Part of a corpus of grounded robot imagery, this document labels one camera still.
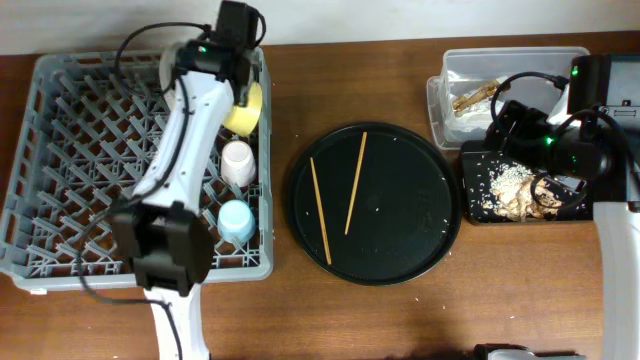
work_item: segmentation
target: white cup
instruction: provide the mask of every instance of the white cup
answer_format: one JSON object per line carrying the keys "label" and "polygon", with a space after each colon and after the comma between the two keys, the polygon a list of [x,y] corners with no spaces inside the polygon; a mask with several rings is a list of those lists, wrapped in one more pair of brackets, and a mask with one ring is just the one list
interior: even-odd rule
{"label": "white cup", "polygon": [[242,246],[256,232],[256,220],[244,201],[230,200],[222,204],[218,214],[218,233],[222,240]]}
{"label": "white cup", "polygon": [[253,152],[245,142],[236,140],[222,149],[220,175],[227,184],[245,187],[256,178],[256,162]]}

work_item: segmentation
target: wooden stick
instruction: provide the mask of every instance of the wooden stick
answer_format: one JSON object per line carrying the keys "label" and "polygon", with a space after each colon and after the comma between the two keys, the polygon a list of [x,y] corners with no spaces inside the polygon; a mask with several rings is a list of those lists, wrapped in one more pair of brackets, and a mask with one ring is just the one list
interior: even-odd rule
{"label": "wooden stick", "polygon": [[364,156],[364,145],[367,143],[367,132],[362,133],[362,142],[360,143],[360,155],[358,155],[358,165],[356,165],[356,177],[353,179],[353,190],[351,190],[351,202],[349,203],[349,213],[347,214],[347,226],[344,228],[344,234],[349,233],[349,224],[351,224],[351,212],[353,212],[353,203],[356,201],[356,191],[358,190],[358,180],[360,179],[360,168],[362,166],[362,157]]}
{"label": "wooden stick", "polygon": [[324,225],[324,213],[322,212],[322,200],[320,200],[320,188],[316,177],[316,167],[311,159],[311,173],[313,174],[313,187],[316,190],[316,203],[318,204],[318,216],[320,217],[320,228],[322,228],[322,241],[324,242],[324,253],[327,256],[327,264],[331,265],[331,253],[329,253],[329,241],[327,240],[327,228]]}

